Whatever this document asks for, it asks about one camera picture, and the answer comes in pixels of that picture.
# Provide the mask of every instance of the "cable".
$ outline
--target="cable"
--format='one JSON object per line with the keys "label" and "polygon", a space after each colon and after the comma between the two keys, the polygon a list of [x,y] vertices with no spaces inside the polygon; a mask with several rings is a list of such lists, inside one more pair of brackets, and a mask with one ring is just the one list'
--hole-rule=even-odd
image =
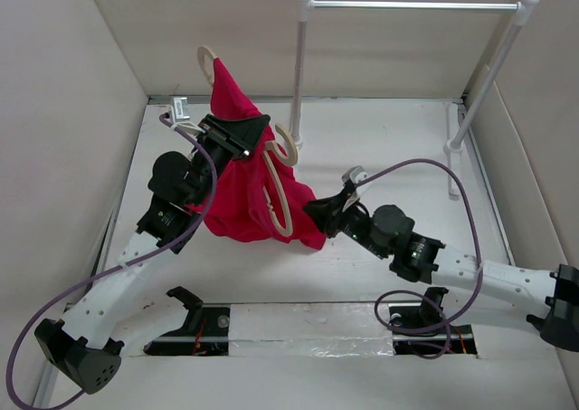
{"label": "cable", "polygon": [[370,218],[370,211],[368,211],[368,208],[366,208],[364,206],[364,204],[361,204],[360,202],[356,202],[354,204],[354,206],[361,209],[364,212],[364,214],[366,215],[366,217]]}
{"label": "cable", "polygon": [[197,335],[195,336],[195,346],[193,347],[193,355],[195,355],[195,353],[197,352],[197,349],[200,347],[199,339],[203,335],[203,329],[205,328],[205,324],[207,324],[207,318],[205,318],[204,321],[201,323],[201,328],[199,329],[199,331],[197,332]]}
{"label": "cable", "polygon": [[[215,169],[214,162],[211,160],[211,157],[209,156],[207,151],[199,143],[197,143],[193,138],[191,138],[181,128],[179,128],[178,126],[171,123],[168,119],[169,119],[168,113],[164,113],[161,116],[159,116],[159,120],[161,121],[161,123],[163,123],[164,125],[166,125],[167,127],[171,128],[171,129],[173,129],[177,134],[179,134],[181,137],[183,137],[184,139],[189,141],[199,152],[201,152],[201,154],[207,160],[207,163],[209,164],[209,168],[211,169],[211,180],[212,180],[211,192],[209,193],[209,200],[207,201],[207,205],[204,207],[201,214],[199,214],[199,216],[187,228],[187,230],[185,232],[183,232],[181,235],[176,237],[175,240],[173,240],[171,243],[168,243],[168,244],[164,245],[163,247],[160,247],[157,250],[154,250],[151,253],[147,253],[147,254],[144,254],[142,256],[139,256],[138,258],[135,258],[132,261],[128,261],[126,263],[126,266],[128,266],[128,267],[136,265],[136,264],[141,263],[143,261],[146,261],[148,259],[151,259],[151,258],[157,256],[158,254],[170,249],[174,245],[181,243],[183,240],[187,239],[188,236],[191,236],[193,234],[193,232],[197,229],[197,227],[199,227],[201,222],[204,220],[205,216],[209,212],[209,208],[211,208],[211,205],[215,199],[215,191],[217,188],[217,170]],[[62,408],[66,407],[67,405],[70,405],[71,403],[76,401],[78,398],[80,398],[84,394],[84,392],[79,392],[78,394],[76,394],[75,396],[73,396],[69,400],[65,401],[64,403],[56,405],[54,407],[49,407],[47,409],[41,409],[40,407],[34,407],[32,405],[26,404],[24,401],[22,401],[22,399],[20,399],[20,397],[18,396],[18,394],[16,394],[16,391],[14,390],[14,362],[16,361],[16,355],[18,354],[18,350],[22,346],[24,338],[26,337],[26,335],[28,334],[30,329],[33,327],[34,323],[49,308],[54,306],[59,301],[67,298],[69,295],[73,294],[75,291],[78,291],[78,290],[84,288],[85,286],[95,282],[95,281],[98,281],[100,279],[108,277],[111,274],[114,274],[115,272],[119,272],[122,269],[123,269],[122,266],[117,265],[116,267],[113,267],[113,268],[106,270],[104,272],[101,272],[99,274],[95,274],[94,276],[89,277],[89,279],[85,279],[84,281],[81,281],[81,282],[77,283],[76,285],[71,286],[68,290],[57,295],[52,300],[50,300],[48,303],[46,303],[44,306],[42,306],[29,319],[29,321],[26,323],[26,325],[24,326],[24,328],[22,329],[22,331],[20,332],[20,334],[16,338],[14,346],[12,347],[12,351],[10,352],[10,357],[8,358],[8,364],[6,366],[6,389],[8,391],[8,395],[10,396],[10,399],[18,407],[22,408],[23,410],[61,410]]]}
{"label": "cable", "polygon": [[[380,306],[380,302],[382,302],[382,300],[385,299],[386,297],[390,297],[390,296],[396,295],[396,294],[408,294],[408,295],[413,295],[414,297],[418,297],[421,300],[428,300],[422,294],[420,294],[418,292],[414,292],[414,291],[388,291],[387,293],[382,294],[380,297],[378,297],[378,300],[376,300],[375,305],[374,305],[374,314],[375,314],[378,322],[380,322],[380,324],[382,324],[384,327],[386,327],[387,329],[389,329],[390,331],[395,332],[395,333],[403,333],[403,334],[407,334],[407,335],[420,335],[423,333],[428,333],[430,331],[434,331],[436,329],[440,329],[442,327],[447,328],[447,330],[450,330],[451,323],[454,320],[461,317],[464,314],[464,312],[466,312],[468,309],[470,309],[470,306],[472,306],[474,301],[477,299],[477,297],[479,296],[479,293],[480,293],[480,289],[482,288],[482,268],[480,268],[480,264],[482,263],[482,258],[480,255],[480,242],[479,242],[479,236],[477,234],[477,227],[474,223],[474,217],[472,215],[472,210],[470,209],[470,202],[469,202],[469,199],[467,197],[467,193],[466,193],[464,186],[462,185],[459,177],[456,176],[456,174],[452,170],[450,170],[448,167],[444,166],[442,163],[439,163],[438,161],[434,161],[433,159],[428,159],[428,158],[409,159],[407,161],[403,161],[402,163],[395,164],[395,165],[393,165],[385,170],[382,170],[381,172],[378,172],[375,175],[372,175],[372,176],[368,177],[367,179],[364,179],[363,181],[360,181],[359,183],[356,184],[356,187],[368,184],[368,183],[376,180],[378,177],[381,177],[381,176],[387,175],[391,172],[394,172],[395,170],[397,170],[401,167],[410,166],[411,164],[430,164],[431,166],[436,166],[436,167],[444,170],[446,173],[448,173],[449,176],[454,180],[454,182],[456,182],[456,185],[460,190],[460,194],[461,194],[462,200],[464,202],[464,207],[465,207],[465,210],[467,212],[467,217],[469,218],[470,230],[472,232],[472,241],[474,242],[476,268],[477,268],[477,272],[478,272],[477,273],[477,283],[475,285],[474,291],[472,292],[472,294],[470,295],[470,298],[467,300],[467,302],[464,304],[464,306],[462,306],[462,308],[460,308],[458,312],[456,312],[454,315],[450,316],[449,318],[445,318],[445,317],[441,316],[442,321],[437,323],[437,324],[432,324],[431,326],[420,327],[418,329],[406,329],[406,328],[402,328],[402,327],[396,327],[396,326],[393,326],[392,324],[389,324],[388,322],[384,321],[384,319],[382,319],[382,317],[378,313],[378,307]],[[449,335],[447,337],[447,340],[448,340],[448,339],[450,339],[450,332],[447,331],[447,334]],[[439,358],[445,352],[446,352],[446,349],[443,348],[440,353],[438,353],[437,355],[435,355],[432,358]]]}
{"label": "cable", "polygon": [[422,345],[423,347],[430,347],[430,348],[435,348],[435,349],[439,349],[440,351],[444,351],[443,354],[456,354],[454,351],[452,351],[450,348],[445,348],[442,345],[436,345],[436,344],[431,344],[430,342],[410,342],[408,341],[408,347],[410,348],[410,350],[412,351],[412,353],[415,356],[418,356],[419,358],[425,358],[427,360],[432,360],[434,358],[438,358],[438,355],[434,355],[434,356],[425,356],[424,354],[420,354],[419,352],[415,351],[413,349],[413,346],[417,346],[417,345]]}
{"label": "cable", "polygon": [[458,327],[455,327],[455,326],[453,326],[452,328],[459,335],[460,345],[462,346],[462,354],[467,354],[467,347],[466,347],[466,345],[464,345],[464,339],[462,338],[462,333],[460,333],[460,329]]}

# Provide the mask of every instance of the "clothes hanger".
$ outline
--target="clothes hanger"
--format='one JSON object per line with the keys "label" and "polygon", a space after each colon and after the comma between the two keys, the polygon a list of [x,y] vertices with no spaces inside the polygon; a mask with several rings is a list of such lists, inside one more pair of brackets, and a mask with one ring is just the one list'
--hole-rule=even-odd
{"label": "clothes hanger", "polygon": [[209,58],[209,60],[211,60],[211,65],[212,65],[211,71],[212,71],[214,60],[217,58],[217,54],[215,53],[214,50],[212,50],[208,46],[201,45],[199,48],[197,48],[197,61],[199,62],[199,66],[201,67],[201,72],[205,76],[205,79],[207,80],[209,85],[211,87],[213,87],[215,78],[214,78],[213,73],[209,69],[207,69],[207,63],[205,62],[206,58]]}
{"label": "clothes hanger", "polygon": [[[213,61],[218,58],[217,54],[208,46],[202,45],[197,48],[197,61],[199,62],[199,66],[201,67],[201,71],[203,72],[204,77],[207,79],[207,82],[211,87],[214,86],[214,75],[207,69],[207,63],[205,62],[206,59],[211,60],[211,64]],[[269,140],[265,143],[264,151],[262,153],[263,160],[265,162],[266,168],[270,172],[271,180],[275,185],[275,189],[278,192],[278,197],[281,203],[281,210],[283,212],[283,219],[285,220],[285,227],[280,223],[278,216],[276,215],[273,205],[271,204],[271,197],[267,191],[267,188],[263,187],[263,194],[265,195],[265,200],[268,206],[268,211],[270,213],[271,223],[273,227],[281,234],[281,236],[290,236],[293,234],[293,223],[291,221],[291,212],[290,206],[288,205],[288,198],[286,197],[286,193],[283,190],[283,186],[281,185],[280,176],[278,175],[278,171],[276,170],[275,166],[273,165],[273,161],[271,161],[270,152],[275,155],[275,157],[280,161],[281,164],[284,166],[295,166],[298,162],[298,148],[296,147],[296,143],[294,142],[293,138],[291,137],[290,132],[285,129],[280,124],[275,125],[275,130],[278,134],[281,135],[283,138],[285,149],[287,152],[284,152],[281,148],[281,145],[276,140]]]}

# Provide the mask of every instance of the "red cloth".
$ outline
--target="red cloth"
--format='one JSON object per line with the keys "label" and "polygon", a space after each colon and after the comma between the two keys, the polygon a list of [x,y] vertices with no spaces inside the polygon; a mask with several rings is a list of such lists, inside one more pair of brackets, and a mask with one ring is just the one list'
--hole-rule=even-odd
{"label": "red cloth", "polygon": [[[219,59],[214,60],[211,111],[214,116],[228,120],[247,119],[261,115]],[[284,166],[270,152],[271,160],[280,176],[288,199],[293,234],[290,237],[281,236],[271,222],[263,186],[270,194],[271,204],[280,223],[286,227],[277,190],[261,155],[265,142],[274,139],[273,131],[268,126],[263,131],[261,141],[249,159],[229,163],[217,182],[214,204],[204,220],[205,224],[213,234],[228,236],[243,243],[268,238],[284,243],[300,240],[306,246],[320,250],[326,241],[326,236],[302,210],[303,205],[315,199],[313,192],[308,186],[296,181],[293,169]],[[198,206],[193,209],[199,211],[202,208]]]}

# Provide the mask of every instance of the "vertical pole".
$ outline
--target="vertical pole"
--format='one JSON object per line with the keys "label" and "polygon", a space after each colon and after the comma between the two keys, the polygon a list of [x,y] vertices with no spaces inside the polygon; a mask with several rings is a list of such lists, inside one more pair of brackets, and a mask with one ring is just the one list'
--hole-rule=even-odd
{"label": "vertical pole", "polygon": [[306,51],[306,27],[308,25],[308,11],[311,0],[299,0],[298,12],[298,46],[296,47],[296,68],[293,80],[293,99],[289,117],[289,131],[298,148],[303,140],[299,134],[299,120],[301,117],[301,82],[303,77],[304,56]]}
{"label": "vertical pole", "polygon": [[466,136],[470,128],[470,124],[477,115],[480,105],[487,97],[490,86],[492,85],[493,81],[497,78],[498,71],[500,71],[500,67],[503,65],[503,62],[507,58],[508,52],[513,46],[514,41],[517,39],[518,32],[520,32],[522,26],[527,23],[528,18],[532,14],[534,7],[538,3],[539,0],[520,1],[519,8],[515,13],[513,23],[508,28],[507,35],[503,40],[502,44],[500,45],[497,55],[495,56],[494,60],[492,61],[489,67],[489,73],[487,73],[484,82],[482,82],[482,85],[480,86],[480,90],[477,93],[477,96],[470,105],[469,111],[467,112],[464,121],[462,121],[459,131],[457,132],[456,136],[447,144],[447,148],[450,148],[449,149],[450,151],[452,150],[456,151],[461,149],[462,140],[464,140],[464,136]]}

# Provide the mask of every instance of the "orange wire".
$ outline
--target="orange wire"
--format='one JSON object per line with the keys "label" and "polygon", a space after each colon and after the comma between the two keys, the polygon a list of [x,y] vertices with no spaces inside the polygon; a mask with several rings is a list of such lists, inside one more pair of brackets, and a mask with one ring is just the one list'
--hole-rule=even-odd
{"label": "orange wire", "polygon": [[460,329],[458,327],[453,327],[453,328],[459,335],[460,344],[462,345],[462,354],[467,354],[467,348],[464,345],[464,340],[462,339],[462,333],[460,333]]}
{"label": "orange wire", "polygon": [[201,347],[201,345],[199,345],[199,339],[201,338],[201,335],[203,335],[203,329],[205,328],[206,322],[207,318],[205,318],[205,320],[201,323],[201,328],[199,329],[197,335],[195,336],[195,347],[193,348],[193,355],[195,355],[199,347]]}

